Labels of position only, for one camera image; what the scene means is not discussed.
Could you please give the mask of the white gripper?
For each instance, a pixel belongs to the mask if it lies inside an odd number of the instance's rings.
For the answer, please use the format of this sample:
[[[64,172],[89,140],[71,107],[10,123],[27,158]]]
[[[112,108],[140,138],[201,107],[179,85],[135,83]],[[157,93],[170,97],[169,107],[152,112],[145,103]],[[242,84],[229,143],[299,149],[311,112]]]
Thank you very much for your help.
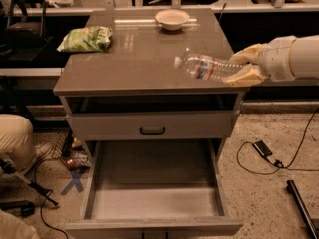
[[[275,38],[267,44],[254,44],[233,54],[229,61],[235,64],[252,63],[223,81],[233,87],[251,87],[261,84],[267,76],[273,82],[293,81],[290,53],[295,36]]]

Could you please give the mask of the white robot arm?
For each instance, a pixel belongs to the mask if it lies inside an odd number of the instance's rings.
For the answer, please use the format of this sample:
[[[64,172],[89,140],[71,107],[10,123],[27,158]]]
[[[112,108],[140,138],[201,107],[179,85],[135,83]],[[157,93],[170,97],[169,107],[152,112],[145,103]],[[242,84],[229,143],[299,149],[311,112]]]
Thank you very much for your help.
[[[278,37],[254,44],[229,59],[242,68],[223,81],[234,87],[251,87],[265,80],[291,82],[298,78],[319,78],[319,36]]]

